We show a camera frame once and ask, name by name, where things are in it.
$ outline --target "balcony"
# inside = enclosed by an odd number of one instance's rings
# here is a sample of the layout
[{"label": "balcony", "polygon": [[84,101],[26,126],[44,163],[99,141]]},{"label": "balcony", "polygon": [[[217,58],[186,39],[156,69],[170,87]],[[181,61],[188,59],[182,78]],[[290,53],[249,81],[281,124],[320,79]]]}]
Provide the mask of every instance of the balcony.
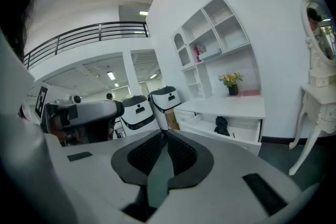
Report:
[{"label": "balcony", "polygon": [[149,37],[144,22],[109,22],[83,26],[60,34],[25,55],[24,65],[29,70],[64,51],[89,43],[117,38]]}]

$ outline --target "dark floor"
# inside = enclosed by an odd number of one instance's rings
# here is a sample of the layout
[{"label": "dark floor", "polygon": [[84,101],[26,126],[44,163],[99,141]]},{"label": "dark floor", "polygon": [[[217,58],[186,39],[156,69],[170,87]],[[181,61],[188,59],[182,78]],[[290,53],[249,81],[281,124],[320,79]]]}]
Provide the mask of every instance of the dark floor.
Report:
[{"label": "dark floor", "polygon": [[[263,142],[258,156],[288,175],[289,169],[298,160],[303,147],[303,145],[297,145],[290,150],[288,145],[285,144]],[[294,180],[301,190],[320,182],[330,162],[331,153],[331,146],[314,145],[304,163],[295,175],[290,178]],[[167,182],[173,176],[173,164],[167,152],[167,145],[165,145],[148,176],[147,194],[150,206],[158,208],[162,204],[167,197]]]},{"label": "dark floor", "polygon": [[[297,145],[292,150],[285,144],[262,143],[259,157],[288,175],[289,169],[298,160],[304,145]],[[298,171],[291,176],[294,182],[305,190],[320,182],[330,162],[332,149],[328,145],[314,145],[308,157]]]}]

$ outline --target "black vase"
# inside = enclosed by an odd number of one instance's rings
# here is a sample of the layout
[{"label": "black vase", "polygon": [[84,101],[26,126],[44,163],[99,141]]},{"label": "black vase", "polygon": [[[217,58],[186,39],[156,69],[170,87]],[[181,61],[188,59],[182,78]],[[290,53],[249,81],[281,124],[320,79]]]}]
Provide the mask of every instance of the black vase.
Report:
[{"label": "black vase", "polygon": [[238,86],[237,84],[232,85],[229,88],[229,95],[237,95],[238,94]]}]

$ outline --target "white platform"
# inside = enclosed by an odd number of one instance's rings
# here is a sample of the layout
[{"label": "white platform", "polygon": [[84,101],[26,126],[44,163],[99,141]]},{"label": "white platform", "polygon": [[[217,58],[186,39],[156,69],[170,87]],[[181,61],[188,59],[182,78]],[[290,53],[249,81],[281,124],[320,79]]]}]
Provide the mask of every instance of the white platform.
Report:
[{"label": "white platform", "polygon": [[193,99],[178,105],[174,109],[192,111],[223,117],[264,119],[265,104],[260,96],[255,97],[217,97]]}]

